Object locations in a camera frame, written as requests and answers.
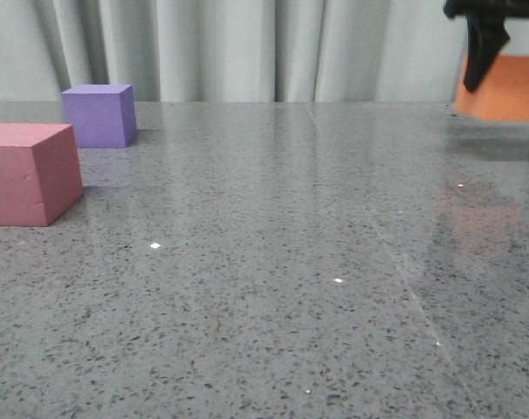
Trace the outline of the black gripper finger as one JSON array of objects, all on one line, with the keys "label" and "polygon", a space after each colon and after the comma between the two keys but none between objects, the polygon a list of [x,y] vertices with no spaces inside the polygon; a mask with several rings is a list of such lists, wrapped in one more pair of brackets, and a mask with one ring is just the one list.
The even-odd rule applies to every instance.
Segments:
[{"label": "black gripper finger", "polygon": [[500,15],[470,12],[466,14],[466,22],[468,57],[464,87],[468,92],[474,93],[501,49],[509,42],[510,36],[505,30],[505,18]]}]

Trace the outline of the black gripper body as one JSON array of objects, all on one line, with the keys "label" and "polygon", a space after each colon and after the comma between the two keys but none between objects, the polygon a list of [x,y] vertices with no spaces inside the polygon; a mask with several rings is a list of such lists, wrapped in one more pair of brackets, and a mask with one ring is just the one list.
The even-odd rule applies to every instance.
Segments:
[{"label": "black gripper body", "polygon": [[443,6],[443,13],[448,18],[469,13],[529,18],[529,0],[448,0]]}]

